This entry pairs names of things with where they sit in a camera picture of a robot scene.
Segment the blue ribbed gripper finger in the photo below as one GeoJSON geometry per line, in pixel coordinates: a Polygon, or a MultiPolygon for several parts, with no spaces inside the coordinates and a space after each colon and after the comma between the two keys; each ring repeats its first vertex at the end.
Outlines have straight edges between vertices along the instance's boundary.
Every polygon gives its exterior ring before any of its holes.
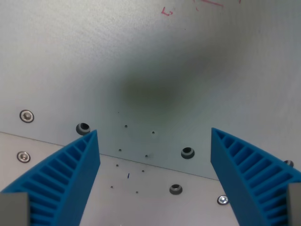
{"type": "Polygon", "coordinates": [[[2,193],[28,194],[32,226],[78,226],[99,167],[94,130],[33,166],[2,193]]]}
{"type": "Polygon", "coordinates": [[[241,226],[287,226],[286,194],[301,173],[268,152],[211,129],[211,164],[241,226]]]}

